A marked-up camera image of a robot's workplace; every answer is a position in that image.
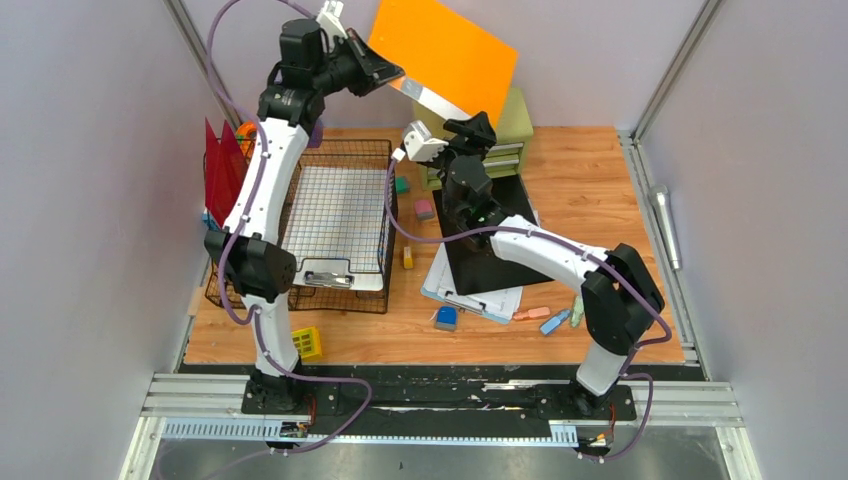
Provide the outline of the orange folder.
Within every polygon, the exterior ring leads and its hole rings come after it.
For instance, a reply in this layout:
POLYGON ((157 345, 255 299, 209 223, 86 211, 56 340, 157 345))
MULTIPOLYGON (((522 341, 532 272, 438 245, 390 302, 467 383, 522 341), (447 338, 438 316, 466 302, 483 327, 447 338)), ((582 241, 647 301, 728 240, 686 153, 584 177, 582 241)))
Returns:
POLYGON ((438 1, 382 1, 368 45, 403 69, 389 85, 443 119, 483 111, 496 127, 516 49, 438 1))

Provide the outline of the red folder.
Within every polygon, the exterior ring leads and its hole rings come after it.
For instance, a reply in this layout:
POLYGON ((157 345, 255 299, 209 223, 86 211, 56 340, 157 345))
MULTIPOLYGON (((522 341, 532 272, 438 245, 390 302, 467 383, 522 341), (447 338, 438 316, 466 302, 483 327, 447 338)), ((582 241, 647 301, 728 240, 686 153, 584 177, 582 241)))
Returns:
POLYGON ((223 227, 239 197, 248 167, 245 154, 251 142, 239 142, 225 122, 217 134, 205 120, 205 208, 218 227, 223 227))

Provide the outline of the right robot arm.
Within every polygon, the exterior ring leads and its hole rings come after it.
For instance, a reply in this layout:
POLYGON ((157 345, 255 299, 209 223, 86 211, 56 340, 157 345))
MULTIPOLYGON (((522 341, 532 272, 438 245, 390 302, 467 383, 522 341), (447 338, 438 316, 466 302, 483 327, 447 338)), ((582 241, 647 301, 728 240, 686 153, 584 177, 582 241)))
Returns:
POLYGON ((611 403, 611 391, 665 301, 639 252, 584 246, 550 233, 498 201, 483 161, 497 138, 486 113, 444 122, 450 138, 430 161, 441 182, 441 210, 473 248, 520 264, 580 295, 591 337, 569 402, 584 417, 611 403))

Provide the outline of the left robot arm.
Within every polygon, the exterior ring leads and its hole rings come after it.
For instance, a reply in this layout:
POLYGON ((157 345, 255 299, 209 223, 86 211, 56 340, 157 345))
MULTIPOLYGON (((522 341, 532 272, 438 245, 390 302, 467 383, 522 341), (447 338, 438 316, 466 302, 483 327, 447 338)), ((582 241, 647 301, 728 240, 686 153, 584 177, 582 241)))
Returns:
POLYGON ((298 411, 307 376, 291 338, 288 294, 297 261, 279 245, 284 200, 327 96, 349 90, 362 97, 402 76, 352 28, 327 14, 285 22, 280 59, 258 100, 254 152, 244 184, 220 231, 206 235, 220 279, 227 279, 247 309, 238 323, 253 328, 255 370, 247 392, 266 407, 298 411))

